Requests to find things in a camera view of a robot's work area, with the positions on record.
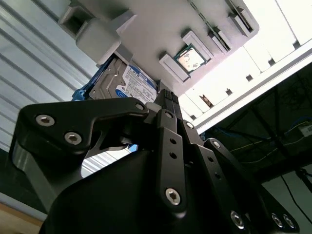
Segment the white label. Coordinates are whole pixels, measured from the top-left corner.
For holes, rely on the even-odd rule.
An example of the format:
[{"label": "white label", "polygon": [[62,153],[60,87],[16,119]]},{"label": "white label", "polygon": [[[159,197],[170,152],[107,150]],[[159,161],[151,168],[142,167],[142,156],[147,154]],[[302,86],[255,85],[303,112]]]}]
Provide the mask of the white label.
[{"label": "white label", "polygon": [[157,85],[138,68],[131,65],[127,66],[122,78],[126,85],[118,85],[116,87],[116,94],[119,97],[134,97],[144,104],[155,101]]}]

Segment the hard drive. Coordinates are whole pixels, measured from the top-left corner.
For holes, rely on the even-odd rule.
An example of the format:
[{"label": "hard drive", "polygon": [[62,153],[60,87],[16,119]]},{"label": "hard drive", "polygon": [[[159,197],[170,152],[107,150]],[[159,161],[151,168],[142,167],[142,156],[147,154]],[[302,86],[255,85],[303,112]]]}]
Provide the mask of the hard drive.
[{"label": "hard drive", "polygon": [[114,58],[89,92],[92,99],[134,97],[146,102],[154,102],[157,84],[134,63],[126,65]]}]

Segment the blue drive bracket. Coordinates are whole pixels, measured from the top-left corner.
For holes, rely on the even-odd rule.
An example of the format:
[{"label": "blue drive bracket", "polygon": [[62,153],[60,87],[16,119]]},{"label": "blue drive bracket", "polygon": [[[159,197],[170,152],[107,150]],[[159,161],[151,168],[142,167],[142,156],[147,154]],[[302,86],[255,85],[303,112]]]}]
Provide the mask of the blue drive bracket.
[{"label": "blue drive bracket", "polygon": [[84,85],[82,88],[77,89],[74,94],[72,95],[72,101],[83,101],[89,99],[89,92],[94,87],[98,79],[101,77],[103,72],[107,69],[109,64],[115,58],[115,55],[110,56],[105,63],[103,63],[98,71],[94,74],[94,76],[90,79],[90,81]]}]

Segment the light gray wall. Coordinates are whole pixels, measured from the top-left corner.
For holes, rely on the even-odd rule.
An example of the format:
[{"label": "light gray wall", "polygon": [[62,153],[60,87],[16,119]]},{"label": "light gray wall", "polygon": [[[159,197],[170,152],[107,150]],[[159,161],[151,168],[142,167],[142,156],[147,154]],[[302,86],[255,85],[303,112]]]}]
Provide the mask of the light gray wall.
[{"label": "light gray wall", "polygon": [[[305,169],[312,174],[312,164],[305,167]],[[296,176],[295,172],[284,175],[284,178],[288,183],[288,186],[298,205],[304,210],[307,216],[312,219],[312,193],[308,190],[305,184]],[[312,233],[312,225],[308,222],[308,220],[302,215],[301,211],[294,204],[281,177],[266,182],[263,184],[263,186],[296,219],[300,226],[301,234]]]}]

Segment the wooden surface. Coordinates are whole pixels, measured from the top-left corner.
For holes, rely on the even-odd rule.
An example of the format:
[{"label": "wooden surface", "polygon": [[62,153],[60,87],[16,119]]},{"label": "wooden surface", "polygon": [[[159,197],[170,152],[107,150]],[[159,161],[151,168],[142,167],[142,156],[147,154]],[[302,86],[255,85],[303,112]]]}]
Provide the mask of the wooden surface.
[{"label": "wooden surface", "polygon": [[42,222],[0,203],[0,234],[38,234]]}]

